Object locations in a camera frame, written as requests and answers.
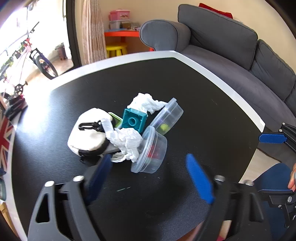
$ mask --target black carabiner clip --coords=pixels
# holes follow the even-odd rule
[[[81,131],[84,131],[84,130],[96,130],[98,132],[105,132],[100,121],[81,123],[81,124],[79,124],[78,129],[81,130]]]

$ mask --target plastic container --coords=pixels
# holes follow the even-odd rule
[[[110,29],[120,29],[120,23],[129,23],[129,19],[110,21]]]
[[[183,112],[177,100],[172,98],[150,123],[150,126],[153,126],[158,133],[164,135],[176,124]]]
[[[129,13],[130,10],[113,10],[110,12],[110,21],[116,21],[116,20],[126,20],[129,19]]]
[[[56,46],[55,50],[58,51],[60,60],[67,59],[64,43],[61,43],[60,45]]]
[[[143,141],[138,147],[140,156],[137,162],[132,163],[131,171],[154,173],[163,162],[168,142],[153,126],[148,126],[142,137]]]

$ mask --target trash bin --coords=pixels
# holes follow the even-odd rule
[[[55,50],[58,51],[60,60],[67,59],[64,43],[56,46]]]

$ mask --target wall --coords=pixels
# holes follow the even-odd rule
[[[76,0],[76,3],[80,2],[80,11],[82,11],[82,1]],[[198,6],[200,2],[221,11],[231,12],[234,19],[254,29],[258,37],[267,42],[296,71],[296,39],[283,19],[265,0],[99,0],[105,28],[108,28],[109,11],[114,9],[131,10],[131,20],[143,24],[148,20],[156,18],[177,21],[179,4],[188,3]],[[81,29],[79,29],[79,25],[81,25],[81,19],[77,18],[78,44],[81,42]]]

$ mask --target curtain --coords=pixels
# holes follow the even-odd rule
[[[82,34],[85,64],[106,59],[104,24],[98,0],[83,2]]]

